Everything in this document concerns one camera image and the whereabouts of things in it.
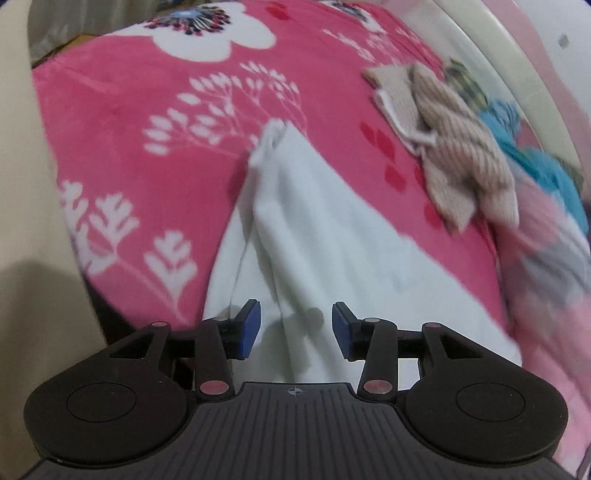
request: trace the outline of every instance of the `white leaf print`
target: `white leaf print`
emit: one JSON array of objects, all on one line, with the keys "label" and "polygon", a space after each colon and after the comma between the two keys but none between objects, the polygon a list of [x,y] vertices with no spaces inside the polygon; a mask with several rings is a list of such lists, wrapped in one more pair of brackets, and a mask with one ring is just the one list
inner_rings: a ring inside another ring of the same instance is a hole
[{"label": "white leaf print", "polygon": [[184,113],[181,113],[178,110],[175,110],[174,108],[169,108],[168,110],[166,110],[166,113],[168,114],[168,116],[170,118],[177,121],[182,126],[184,126],[184,127],[187,126],[187,123],[189,121],[189,117],[187,115],[185,115]]},{"label": "white leaf print", "polygon": [[207,125],[208,127],[213,127],[216,125],[217,120],[214,117],[209,115],[196,115],[197,120],[199,120],[203,125]]},{"label": "white leaf print", "polygon": [[198,92],[205,92],[205,87],[203,86],[203,84],[199,80],[194,79],[194,78],[189,78],[189,83]]},{"label": "white leaf print", "polygon": [[210,79],[201,78],[199,80],[201,80],[201,83],[204,84],[210,90],[215,90],[215,87],[213,86],[213,83],[212,83],[212,81]]},{"label": "white leaf print", "polygon": [[231,85],[232,84],[232,82],[230,81],[230,78],[225,73],[219,73],[218,75],[222,79],[222,82],[224,85]]},{"label": "white leaf print", "polygon": [[212,103],[209,104],[209,111],[213,113],[215,116],[225,116],[225,113],[222,112],[218,107],[216,107]]},{"label": "white leaf print", "polygon": [[66,216],[66,223],[71,232],[78,228],[78,222],[88,210],[88,200],[80,198],[82,196],[82,184],[79,182],[71,183],[67,180],[61,183],[61,204]]},{"label": "white leaf print", "polygon": [[87,271],[90,275],[97,275],[113,265],[117,261],[117,255],[114,252],[101,255],[91,249],[88,240],[88,223],[81,222],[89,206],[88,200],[82,198],[82,190],[82,184],[79,182],[71,183],[67,180],[62,182],[61,205],[80,269]]},{"label": "white leaf print", "polygon": [[187,260],[191,255],[191,242],[184,241],[183,234],[177,231],[167,231],[164,238],[156,237],[154,246],[171,265]]},{"label": "white leaf print", "polygon": [[189,130],[193,132],[197,137],[207,138],[211,135],[211,130],[203,125],[191,125]]},{"label": "white leaf print", "polygon": [[158,277],[175,304],[187,285],[197,275],[197,264],[190,258],[191,242],[181,232],[167,231],[154,239],[156,252],[146,252],[144,261]]},{"label": "white leaf print", "polygon": [[236,112],[234,110],[234,106],[230,102],[226,102],[226,105],[224,106],[223,109],[227,115],[234,115],[234,113]]},{"label": "white leaf print", "polygon": [[154,155],[168,155],[170,149],[166,145],[160,145],[157,143],[146,143],[144,144],[144,150],[153,153]]},{"label": "white leaf print", "polygon": [[285,81],[285,75],[283,75],[281,73],[277,73],[277,71],[275,69],[272,69],[269,71],[269,76],[271,78],[274,78],[275,80],[279,80],[280,82]]},{"label": "white leaf print", "polygon": [[177,97],[179,100],[185,102],[188,105],[199,105],[201,103],[199,97],[192,93],[179,93]]},{"label": "white leaf print", "polygon": [[95,253],[90,247],[88,230],[88,223],[85,222],[74,234],[78,263],[80,268],[89,275],[98,275],[117,262],[117,254],[114,252],[108,252],[106,255]]},{"label": "white leaf print", "polygon": [[256,65],[256,63],[254,63],[253,61],[248,62],[248,66],[251,68],[252,72],[255,73],[260,73],[261,71],[259,70],[258,66]]},{"label": "white leaf print", "polygon": [[116,250],[119,243],[139,227],[139,220],[131,216],[134,207],[129,200],[123,198],[121,192],[107,195],[104,199],[98,197],[95,205],[104,218],[91,213],[88,216],[90,223]]},{"label": "white leaf print", "polygon": [[213,81],[213,83],[215,83],[218,87],[223,87],[224,86],[224,81],[221,75],[216,75],[215,73],[212,73],[210,75],[211,80]]},{"label": "white leaf print", "polygon": [[144,130],[144,133],[152,140],[156,140],[156,142],[166,142],[167,140],[170,140],[170,135],[163,130]]},{"label": "white leaf print", "polygon": [[209,144],[210,145],[217,145],[218,143],[220,143],[221,140],[222,140],[221,135],[212,135],[211,137],[209,137]]},{"label": "white leaf print", "polygon": [[168,118],[165,118],[163,116],[152,115],[150,117],[150,121],[152,122],[152,125],[159,128],[160,130],[168,131],[168,130],[172,130],[172,128],[173,128],[173,125],[170,122],[170,120],[168,120]]}]

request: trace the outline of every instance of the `pink floral blanket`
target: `pink floral blanket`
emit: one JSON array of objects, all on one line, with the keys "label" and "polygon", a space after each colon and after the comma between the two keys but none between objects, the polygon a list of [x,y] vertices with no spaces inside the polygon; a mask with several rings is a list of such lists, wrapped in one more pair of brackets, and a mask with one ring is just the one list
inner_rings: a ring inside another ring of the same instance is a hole
[{"label": "pink floral blanket", "polygon": [[218,246],[271,118],[501,322],[488,228],[450,236],[417,159],[361,71],[440,60],[386,10],[308,0],[208,4],[134,25],[34,71],[80,266],[135,326],[201,318]]}]

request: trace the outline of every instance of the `beige knitted cloth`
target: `beige knitted cloth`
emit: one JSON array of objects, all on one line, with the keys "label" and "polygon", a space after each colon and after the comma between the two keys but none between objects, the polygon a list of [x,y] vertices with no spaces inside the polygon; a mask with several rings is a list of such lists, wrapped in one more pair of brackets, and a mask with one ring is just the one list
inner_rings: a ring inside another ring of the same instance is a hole
[{"label": "beige knitted cloth", "polygon": [[[400,81],[400,69],[410,82]],[[478,209],[492,223],[518,225],[514,179],[505,156],[488,127],[456,92],[421,63],[378,67],[364,76],[390,95],[402,92],[408,99],[410,89],[414,105],[392,103],[399,109],[398,120],[418,130],[418,111],[437,131],[435,146],[423,147],[423,167],[429,196],[453,229],[463,232]]]}]

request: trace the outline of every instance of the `cream fabric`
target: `cream fabric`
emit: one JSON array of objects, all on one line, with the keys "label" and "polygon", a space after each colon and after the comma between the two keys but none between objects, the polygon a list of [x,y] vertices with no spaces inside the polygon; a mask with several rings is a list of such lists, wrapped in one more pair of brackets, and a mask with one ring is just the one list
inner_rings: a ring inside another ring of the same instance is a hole
[{"label": "cream fabric", "polygon": [[0,477],[37,461],[29,393],[104,346],[54,191],[27,48],[31,0],[0,7]]},{"label": "cream fabric", "polygon": [[[453,230],[463,232],[478,210],[492,223],[519,224],[505,156],[456,92],[421,63],[368,69],[363,76],[380,88],[376,96],[389,97],[376,104],[405,146],[421,154],[429,196]],[[387,104],[393,112],[381,107]],[[437,133],[434,143],[417,140],[425,135],[421,121]]]}]

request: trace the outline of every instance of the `folded clothes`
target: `folded clothes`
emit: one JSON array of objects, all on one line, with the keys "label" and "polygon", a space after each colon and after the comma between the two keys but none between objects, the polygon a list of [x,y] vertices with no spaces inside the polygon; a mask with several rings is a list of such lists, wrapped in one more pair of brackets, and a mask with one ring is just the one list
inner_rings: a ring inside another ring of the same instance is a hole
[{"label": "folded clothes", "polygon": [[363,75],[382,89],[377,95],[389,97],[382,103],[389,100],[394,115],[380,110],[403,142],[412,137],[410,131],[424,134],[421,121],[437,133],[434,143],[423,142],[418,150],[429,196],[453,229],[463,232],[478,209],[492,223],[518,224],[506,159],[486,125],[456,92],[421,63],[377,67]]},{"label": "folded clothes", "polygon": [[[505,110],[517,112],[510,103],[505,102]],[[558,161],[537,148],[517,148],[512,136],[514,131],[510,122],[499,121],[499,109],[484,110],[480,119],[488,126],[505,155],[513,159],[534,181],[572,215],[581,231],[589,233],[589,223],[581,203],[579,192],[573,180]]]}]

